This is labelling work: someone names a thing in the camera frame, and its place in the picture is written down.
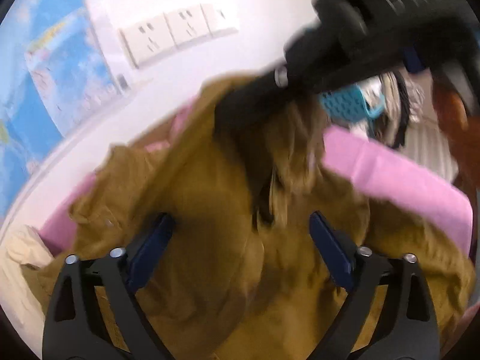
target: map poster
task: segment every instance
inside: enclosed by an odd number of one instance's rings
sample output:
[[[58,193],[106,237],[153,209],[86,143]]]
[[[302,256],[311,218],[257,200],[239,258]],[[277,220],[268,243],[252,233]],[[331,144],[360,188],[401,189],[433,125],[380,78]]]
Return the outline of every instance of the map poster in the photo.
[[[119,91],[83,0],[15,0],[0,60],[1,225],[38,165]]]

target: white wall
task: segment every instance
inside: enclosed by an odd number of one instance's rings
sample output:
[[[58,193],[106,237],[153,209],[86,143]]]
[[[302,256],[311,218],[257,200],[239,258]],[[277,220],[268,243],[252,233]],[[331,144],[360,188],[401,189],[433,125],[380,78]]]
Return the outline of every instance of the white wall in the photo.
[[[240,32],[183,50],[142,70],[126,59],[118,29],[202,2],[233,4]],[[42,226],[80,179],[102,163],[111,143],[127,143],[171,114],[198,93],[205,79],[227,71],[260,69],[281,58],[288,38],[315,18],[311,0],[87,0],[87,7],[112,70],[124,73],[130,83],[151,82],[95,117],[56,150],[23,189],[0,240],[9,226]]]

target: brown jacket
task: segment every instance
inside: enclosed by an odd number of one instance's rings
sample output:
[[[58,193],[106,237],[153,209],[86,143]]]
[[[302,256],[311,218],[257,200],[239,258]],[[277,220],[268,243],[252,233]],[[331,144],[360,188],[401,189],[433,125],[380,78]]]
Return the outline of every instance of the brown jacket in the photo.
[[[44,309],[67,254],[104,256],[128,244],[149,214],[169,212],[174,236],[136,297],[174,357],[304,360],[346,296],[308,234],[309,215],[320,210],[358,245],[418,256],[445,340],[465,310],[471,263],[429,223],[322,169],[326,117],[314,99],[234,136],[214,136],[215,103],[246,80],[207,85],[169,150],[112,150],[94,190],[71,210],[79,224],[73,249],[45,269],[24,269]],[[384,296],[379,290],[357,347],[368,343]],[[124,348],[104,291],[98,297]]]

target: blue plastic basket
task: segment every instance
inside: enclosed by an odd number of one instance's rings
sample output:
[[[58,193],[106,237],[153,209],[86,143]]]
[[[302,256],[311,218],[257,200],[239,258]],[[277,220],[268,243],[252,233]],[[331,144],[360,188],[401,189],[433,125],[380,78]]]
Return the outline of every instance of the blue plastic basket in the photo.
[[[343,119],[349,123],[358,123],[365,119],[372,121],[385,110],[383,95],[381,95],[381,102],[375,108],[370,108],[357,84],[336,92],[322,93],[320,102],[331,117]]]

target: power outlet panel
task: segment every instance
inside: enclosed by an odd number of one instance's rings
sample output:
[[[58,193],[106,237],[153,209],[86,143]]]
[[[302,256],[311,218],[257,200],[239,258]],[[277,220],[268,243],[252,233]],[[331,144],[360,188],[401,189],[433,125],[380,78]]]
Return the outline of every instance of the power outlet panel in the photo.
[[[164,15],[153,17],[121,30],[136,67],[175,50],[175,42]]]
[[[214,37],[230,35],[240,29],[237,15],[228,8],[216,4],[202,4],[208,29]]]
[[[200,5],[167,13],[166,20],[177,46],[200,41],[210,36],[210,30]]]

